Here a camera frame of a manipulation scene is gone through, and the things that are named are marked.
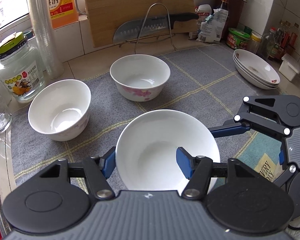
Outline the plain white bowl front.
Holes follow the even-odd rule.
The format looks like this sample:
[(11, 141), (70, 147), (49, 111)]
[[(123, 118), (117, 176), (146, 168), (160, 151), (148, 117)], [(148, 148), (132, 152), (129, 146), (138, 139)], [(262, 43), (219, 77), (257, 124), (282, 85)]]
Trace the plain white bowl front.
[(220, 161), (217, 143), (196, 118), (175, 110), (142, 114), (122, 131), (116, 145), (116, 167), (128, 190), (182, 193), (189, 182), (177, 164), (176, 151)]

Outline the white plate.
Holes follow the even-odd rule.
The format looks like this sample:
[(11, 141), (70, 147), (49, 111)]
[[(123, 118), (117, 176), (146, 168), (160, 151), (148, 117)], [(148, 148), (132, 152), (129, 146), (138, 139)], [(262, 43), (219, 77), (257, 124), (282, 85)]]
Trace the white plate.
[(258, 88), (261, 88), (261, 89), (264, 89), (264, 90), (270, 90), (270, 89), (277, 89), (278, 88), (277, 86), (268, 86), (268, 85), (264, 85), (260, 81), (257, 81), (255, 78), (250, 76), (245, 70), (243, 70), (238, 64), (236, 64), (236, 69), (243, 78), (245, 78), (249, 83), (251, 83), (252, 85), (254, 85)]
[(278, 85), (280, 83), (281, 80), (277, 71), (256, 54), (247, 50), (236, 49), (234, 51), (234, 58), (254, 77), (258, 77), (271, 85)]
[(237, 62), (236, 59), (233, 59), (233, 60), (236, 64), (236, 69), (239, 72), (239, 74), (241, 74), (252, 85), (254, 85), (258, 88), (261, 88), (261, 89), (265, 89), (265, 90), (278, 88), (278, 85), (269, 85), (269, 84), (265, 83), (264, 81), (253, 77), (246, 70), (244, 70), (243, 67), (241, 67), (241, 65)]

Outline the white plate back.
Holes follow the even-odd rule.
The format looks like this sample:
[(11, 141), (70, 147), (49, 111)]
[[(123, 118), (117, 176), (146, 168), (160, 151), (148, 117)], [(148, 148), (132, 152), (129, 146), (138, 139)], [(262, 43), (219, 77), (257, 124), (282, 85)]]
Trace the white plate back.
[(281, 80), (277, 71), (256, 54), (247, 50), (236, 49), (234, 51), (234, 58), (254, 77), (258, 77), (271, 85), (278, 85), (280, 83)]

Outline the white bowl faint flowers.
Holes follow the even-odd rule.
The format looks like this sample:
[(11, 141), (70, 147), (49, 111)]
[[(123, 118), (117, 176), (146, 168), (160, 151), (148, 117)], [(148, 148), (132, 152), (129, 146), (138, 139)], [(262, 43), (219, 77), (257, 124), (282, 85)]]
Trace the white bowl faint flowers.
[(30, 126), (54, 141), (79, 136), (90, 118), (91, 91), (86, 83), (60, 80), (45, 87), (33, 99), (28, 110)]

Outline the white plastic box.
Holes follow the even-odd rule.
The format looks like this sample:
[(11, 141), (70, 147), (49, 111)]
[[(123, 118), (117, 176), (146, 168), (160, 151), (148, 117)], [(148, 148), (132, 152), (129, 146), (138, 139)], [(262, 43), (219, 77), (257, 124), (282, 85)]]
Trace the white plastic box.
[(289, 54), (283, 55), (279, 72), (290, 82), (300, 74), (299, 63)]

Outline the clear bottle red cap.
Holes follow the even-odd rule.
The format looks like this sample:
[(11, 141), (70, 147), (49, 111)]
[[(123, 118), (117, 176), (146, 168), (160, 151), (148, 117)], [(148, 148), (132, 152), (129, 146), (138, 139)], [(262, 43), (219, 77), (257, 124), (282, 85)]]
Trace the clear bottle red cap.
[(271, 27), (269, 32), (264, 34), (262, 37), (256, 54), (264, 60), (266, 60), (271, 54), (271, 51), (275, 44), (275, 34), (276, 28)]

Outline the yellow lid small jar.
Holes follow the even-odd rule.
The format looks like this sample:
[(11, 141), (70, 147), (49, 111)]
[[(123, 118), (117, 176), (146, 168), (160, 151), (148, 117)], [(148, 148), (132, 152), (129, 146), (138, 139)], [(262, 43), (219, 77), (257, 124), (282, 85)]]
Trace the yellow lid small jar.
[(247, 50), (256, 54), (258, 51), (258, 47), (261, 43), (262, 36), (258, 35), (256, 32), (252, 31), (250, 35), (250, 40), (247, 45)]

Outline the green lid sauce jar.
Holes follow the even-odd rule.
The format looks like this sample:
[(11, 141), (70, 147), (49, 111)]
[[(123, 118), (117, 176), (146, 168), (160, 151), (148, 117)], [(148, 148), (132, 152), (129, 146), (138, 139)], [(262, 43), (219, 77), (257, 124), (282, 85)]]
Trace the green lid sauce jar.
[(248, 42), (250, 40), (250, 35), (235, 28), (229, 28), (228, 36), (226, 38), (226, 45), (236, 49), (246, 50), (248, 46)]

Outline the white seasoning bag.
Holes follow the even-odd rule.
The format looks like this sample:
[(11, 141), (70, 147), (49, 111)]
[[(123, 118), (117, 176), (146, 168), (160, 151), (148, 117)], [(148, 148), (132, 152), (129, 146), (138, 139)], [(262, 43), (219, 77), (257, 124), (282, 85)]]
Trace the white seasoning bag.
[(215, 43), (219, 42), (223, 29), (228, 19), (228, 11), (225, 9), (215, 9), (212, 15), (209, 15), (200, 26), (200, 32), (196, 41)]

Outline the white bowl pink flowers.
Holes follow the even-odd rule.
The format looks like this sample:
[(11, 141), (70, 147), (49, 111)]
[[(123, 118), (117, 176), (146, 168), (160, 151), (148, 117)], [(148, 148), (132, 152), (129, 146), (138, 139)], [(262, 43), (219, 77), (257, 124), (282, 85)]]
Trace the white bowl pink flowers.
[(156, 98), (169, 80), (171, 70), (161, 59), (145, 54), (127, 55), (110, 67), (119, 93), (126, 99), (145, 102)]

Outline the knife block with knives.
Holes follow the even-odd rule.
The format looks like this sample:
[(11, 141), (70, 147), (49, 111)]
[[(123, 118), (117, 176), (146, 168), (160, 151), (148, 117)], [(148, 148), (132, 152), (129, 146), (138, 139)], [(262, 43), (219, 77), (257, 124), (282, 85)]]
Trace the knife block with knives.
[(241, 17), (243, 6), (245, 1), (244, 0), (229, 0), (228, 9), (230, 12), (228, 27), (229, 28), (236, 28), (239, 23), (239, 19)]

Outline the red white snack bag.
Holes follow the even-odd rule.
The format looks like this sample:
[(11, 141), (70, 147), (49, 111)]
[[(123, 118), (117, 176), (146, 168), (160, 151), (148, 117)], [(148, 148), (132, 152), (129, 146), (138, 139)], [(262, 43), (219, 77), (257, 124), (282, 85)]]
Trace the red white snack bag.
[(205, 19), (212, 14), (212, 8), (209, 4), (202, 4), (196, 7), (195, 13), (199, 16), (197, 20), (197, 30), (193, 32), (189, 32), (189, 39), (194, 40), (198, 37), (198, 34), (200, 33), (200, 26)]

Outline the dark soy sauce bottle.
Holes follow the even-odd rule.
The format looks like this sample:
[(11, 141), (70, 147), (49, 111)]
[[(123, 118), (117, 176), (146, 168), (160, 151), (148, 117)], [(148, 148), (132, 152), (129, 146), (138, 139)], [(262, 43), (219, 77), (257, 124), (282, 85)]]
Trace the dark soy sauce bottle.
[(224, 15), (224, 26), (221, 32), (221, 38), (224, 36), (224, 33), (226, 31), (226, 27), (228, 26), (228, 22), (229, 22), (229, 0), (221, 0), (221, 5), (217, 8), (217, 9), (221, 9), (222, 13)]

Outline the bamboo cutting board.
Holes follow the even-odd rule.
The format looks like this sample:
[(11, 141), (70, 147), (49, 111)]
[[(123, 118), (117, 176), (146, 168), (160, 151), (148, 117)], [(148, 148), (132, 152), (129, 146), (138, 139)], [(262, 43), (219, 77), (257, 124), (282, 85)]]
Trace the bamboo cutting board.
[(117, 28), (125, 22), (138, 20), (147, 13), (194, 12), (194, 0), (85, 0), (87, 18), (95, 48), (112, 44)]

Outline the tall stack plastic cups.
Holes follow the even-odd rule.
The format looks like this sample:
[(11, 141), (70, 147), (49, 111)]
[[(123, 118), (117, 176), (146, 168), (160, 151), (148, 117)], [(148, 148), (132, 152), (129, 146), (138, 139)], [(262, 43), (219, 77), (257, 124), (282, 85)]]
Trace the tall stack plastic cups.
[(60, 77), (64, 68), (60, 61), (53, 33), (47, 0), (27, 0), (37, 46), (49, 78)]

